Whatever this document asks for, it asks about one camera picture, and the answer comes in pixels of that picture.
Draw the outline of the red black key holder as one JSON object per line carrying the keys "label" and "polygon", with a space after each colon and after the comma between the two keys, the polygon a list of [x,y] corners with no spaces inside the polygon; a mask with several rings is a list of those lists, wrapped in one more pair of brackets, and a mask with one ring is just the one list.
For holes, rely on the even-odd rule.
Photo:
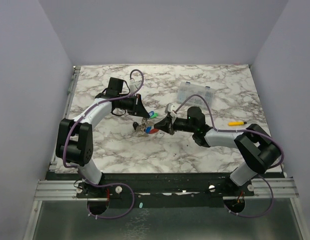
{"label": "red black key holder", "polygon": [[159,130],[156,129],[156,128],[151,128],[147,131],[148,134],[154,134],[154,133],[157,133]]}

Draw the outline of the bunch of silver keys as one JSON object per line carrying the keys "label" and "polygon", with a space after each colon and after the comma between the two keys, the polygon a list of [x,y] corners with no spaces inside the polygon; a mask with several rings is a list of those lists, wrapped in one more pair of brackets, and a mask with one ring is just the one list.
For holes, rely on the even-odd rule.
{"label": "bunch of silver keys", "polygon": [[154,126],[154,122],[149,118],[142,118],[140,122],[133,122],[133,128],[135,130],[135,136],[147,137],[149,134],[146,130],[151,130]]}

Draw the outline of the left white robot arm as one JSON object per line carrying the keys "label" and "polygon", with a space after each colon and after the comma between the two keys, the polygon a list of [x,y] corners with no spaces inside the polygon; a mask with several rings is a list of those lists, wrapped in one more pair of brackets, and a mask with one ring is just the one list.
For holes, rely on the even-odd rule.
{"label": "left white robot arm", "polygon": [[83,179],[90,182],[88,192],[96,198],[104,194],[105,185],[100,182],[102,172],[92,160],[94,128],[115,109],[136,117],[150,117],[140,94],[122,93],[125,82],[111,77],[108,87],[95,97],[92,105],[77,117],[64,118],[59,124],[56,157],[63,160],[66,168],[76,168]]}

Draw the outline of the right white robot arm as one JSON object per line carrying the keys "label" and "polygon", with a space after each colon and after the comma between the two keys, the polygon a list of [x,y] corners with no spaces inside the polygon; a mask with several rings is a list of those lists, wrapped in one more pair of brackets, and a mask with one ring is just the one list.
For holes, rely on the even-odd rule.
{"label": "right white robot arm", "polygon": [[281,156],[280,149],[269,135],[257,124],[251,124],[244,131],[225,132],[215,130],[206,124],[205,115],[197,106],[187,110],[187,118],[176,117],[168,107],[166,117],[154,124],[154,128],[170,135],[176,131],[192,133],[195,143],[201,147],[227,147],[238,149],[244,163],[237,167],[225,182],[224,189],[235,196],[243,185],[257,174],[264,174]]}

